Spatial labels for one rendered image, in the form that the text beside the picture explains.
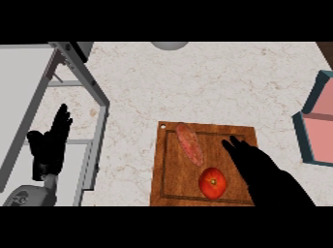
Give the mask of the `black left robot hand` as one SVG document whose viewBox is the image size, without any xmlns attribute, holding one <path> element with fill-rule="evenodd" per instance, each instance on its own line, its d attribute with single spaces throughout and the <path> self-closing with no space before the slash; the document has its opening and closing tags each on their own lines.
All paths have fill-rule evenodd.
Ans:
<svg viewBox="0 0 333 248">
<path fill-rule="evenodd" d="M 66 154 L 66 143 L 71 132 L 72 118 L 68 105 L 62 104 L 53 120 L 52 129 L 41 134 L 38 131 L 27 133 L 32 159 L 32 179 L 43 181 L 47 174 L 62 172 Z"/>
</svg>

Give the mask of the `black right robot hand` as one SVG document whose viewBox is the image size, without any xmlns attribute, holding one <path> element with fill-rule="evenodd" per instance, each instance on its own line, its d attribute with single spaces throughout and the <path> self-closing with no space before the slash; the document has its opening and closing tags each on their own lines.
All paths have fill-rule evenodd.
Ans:
<svg viewBox="0 0 333 248">
<path fill-rule="evenodd" d="M 265 152 L 234 136 L 221 143 L 246 181 L 255 206 L 315 207 L 301 183 Z"/>
</svg>

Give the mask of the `red tomato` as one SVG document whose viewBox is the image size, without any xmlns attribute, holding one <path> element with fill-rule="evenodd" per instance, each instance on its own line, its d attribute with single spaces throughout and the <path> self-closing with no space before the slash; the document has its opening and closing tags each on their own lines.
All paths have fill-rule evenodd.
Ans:
<svg viewBox="0 0 333 248">
<path fill-rule="evenodd" d="M 208 199 L 217 200 L 227 188 L 225 176 L 218 168 L 205 169 L 199 177 L 199 188 Z"/>
</svg>

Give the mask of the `brown wooden cutting board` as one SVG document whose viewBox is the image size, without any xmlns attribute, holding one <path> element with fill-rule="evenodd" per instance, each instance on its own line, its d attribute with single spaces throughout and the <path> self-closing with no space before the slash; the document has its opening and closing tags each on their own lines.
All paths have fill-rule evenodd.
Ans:
<svg viewBox="0 0 333 248">
<path fill-rule="evenodd" d="M 237 171 L 221 141 L 245 140 L 258 145 L 253 127 L 187 123 L 196 132 L 203 151 L 203 164 L 189 159 L 177 138 L 177 122 L 159 122 L 150 205 L 253 206 L 248 184 Z M 217 200 L 202 193 L 199 178 L 208 168 L 218 168 L 225 177 L 225 191 Z"/>
</svg>

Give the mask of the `teal box with pink inside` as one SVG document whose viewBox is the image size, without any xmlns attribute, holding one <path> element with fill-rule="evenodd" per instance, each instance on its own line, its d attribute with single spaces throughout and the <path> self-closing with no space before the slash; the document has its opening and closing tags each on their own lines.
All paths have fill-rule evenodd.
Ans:
<svg viewBox="0 0 333 248">
<path fill-rule="evenodd" d="M 333 167 L 333 72 L 318 72 L 307 103 L 292 118 L 304 162 Z"/>
</svg>

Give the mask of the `pink sausage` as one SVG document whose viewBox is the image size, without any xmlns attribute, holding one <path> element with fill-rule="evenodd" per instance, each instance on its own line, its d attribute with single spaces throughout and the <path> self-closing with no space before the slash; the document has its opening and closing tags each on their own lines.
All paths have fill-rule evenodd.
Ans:
<svg viewBox="0 0 333 248">
<path fill-rule="evenodd" d="M 183 151 L 196 166 L 203 165 L 203 150 L 199 144 L 196 132 L 186 123 L 180 122 L 175 126 L 175 133 Z"/>
</svg>

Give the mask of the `pale grey round object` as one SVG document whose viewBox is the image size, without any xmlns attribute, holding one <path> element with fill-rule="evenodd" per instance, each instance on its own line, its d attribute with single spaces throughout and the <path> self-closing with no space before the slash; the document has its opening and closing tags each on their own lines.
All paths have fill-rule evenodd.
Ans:
<svg viewBox="0 0 333 248">
<path fill-rule="evenodd" d="M 187 42 L 153 42 L 153 46 L 161 50 L 178 50 L 184 48 Z"/>
</svg>

